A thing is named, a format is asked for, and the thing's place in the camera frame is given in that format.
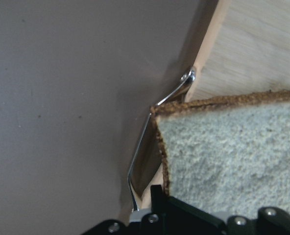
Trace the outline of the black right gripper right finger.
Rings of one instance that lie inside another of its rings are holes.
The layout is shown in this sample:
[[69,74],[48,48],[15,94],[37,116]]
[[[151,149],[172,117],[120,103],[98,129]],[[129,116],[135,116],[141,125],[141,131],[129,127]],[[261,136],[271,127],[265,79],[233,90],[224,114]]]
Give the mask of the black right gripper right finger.
[[277,207],[262,207],[257,218],[235,215],[227,220],[228,235],[290,235],[290,214]]

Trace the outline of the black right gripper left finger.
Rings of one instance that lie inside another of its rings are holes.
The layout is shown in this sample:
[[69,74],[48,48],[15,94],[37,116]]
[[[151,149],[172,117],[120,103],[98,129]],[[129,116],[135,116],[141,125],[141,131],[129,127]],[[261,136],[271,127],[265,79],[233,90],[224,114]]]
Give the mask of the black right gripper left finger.
[[166,196],[160,185],[152,185],[151,212],[140,222],[124,225],[114,219],[105,220],[84,232],[85,235],[226,235],[221,219]]

